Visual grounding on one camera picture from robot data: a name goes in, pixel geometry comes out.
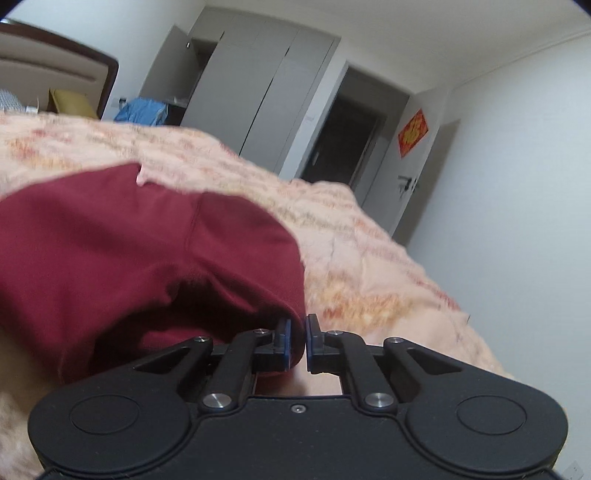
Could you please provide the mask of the dark red long-sleeve shirt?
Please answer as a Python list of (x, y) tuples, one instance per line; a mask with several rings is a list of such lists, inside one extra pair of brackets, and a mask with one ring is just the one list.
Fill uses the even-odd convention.
[(65, 383), (204, 335), (291, 321), (304, 353), (293, 235), (239, 196), (138, 184), (135, 163), (19, 190), (1, 203), (1, 325)]

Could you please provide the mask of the blue clothes pile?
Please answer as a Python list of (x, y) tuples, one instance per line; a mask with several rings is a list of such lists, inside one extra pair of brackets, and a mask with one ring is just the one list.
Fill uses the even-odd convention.
[(138, 97), (126, 102), (113, 121), (141, 126), (163, 125), (168, 116), (168, 105), (153, 99)]

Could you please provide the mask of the floral peach quilt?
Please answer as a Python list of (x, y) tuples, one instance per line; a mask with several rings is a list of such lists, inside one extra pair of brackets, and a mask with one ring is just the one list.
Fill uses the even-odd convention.
[(39, 474), (26, 421), (54, 387), (308, 313), (502, 372), (349, 188), (283, 181), (198, 130), (2, 115), (3, 478)]

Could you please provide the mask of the white room door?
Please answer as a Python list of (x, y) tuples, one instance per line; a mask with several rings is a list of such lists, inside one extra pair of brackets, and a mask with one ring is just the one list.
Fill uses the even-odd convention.
[[(425, 167), (435, 139), (442, 125), (450, 88), (440, 86), (412, 95), (394, 130), (394, 137), (384, 155), (370, 190), (363, 201), (363, 210), (389, 235), (396, 231), (414, 192), (399, 192), (399, 175), (419, 177)], [(398, 134), (408, 121), (422, 109), (428, 126), (427, 135), (402, 158)]]

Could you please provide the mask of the red fu door decoration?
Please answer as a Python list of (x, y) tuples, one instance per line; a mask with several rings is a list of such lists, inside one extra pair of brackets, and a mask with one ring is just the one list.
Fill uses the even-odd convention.
[(398, 134), (399, 152), (404, 158), (429, 132), (429, 126), (422, 109), (408, 121)]

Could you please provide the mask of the grey built-in wardrobe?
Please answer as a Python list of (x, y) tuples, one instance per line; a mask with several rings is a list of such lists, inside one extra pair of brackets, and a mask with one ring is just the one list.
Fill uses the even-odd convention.
[(277, 173), (338, 43), (273, 17), (206, 7), (190, 31), (170, 28), (140, 94), (178, 106), (181, 126)]

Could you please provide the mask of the olive green pillow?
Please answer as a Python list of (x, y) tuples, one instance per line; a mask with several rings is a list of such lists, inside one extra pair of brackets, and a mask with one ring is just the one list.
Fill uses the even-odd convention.
[(50, 89), (48, 93), (48, 110), (59, 115), (78, 116), (98, 119), (96, 110), (88, 98), (80, 93), (63, 89)]

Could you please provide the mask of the padded bed headboard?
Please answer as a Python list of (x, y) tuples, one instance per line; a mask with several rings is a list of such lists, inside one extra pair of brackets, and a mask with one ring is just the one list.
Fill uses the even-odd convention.
[(24, 106), (48, 109), (55, 89), (85, 96), (102, 116), (118, 73), (113, 57), (53, 32), (1, 22), (1, 90)]

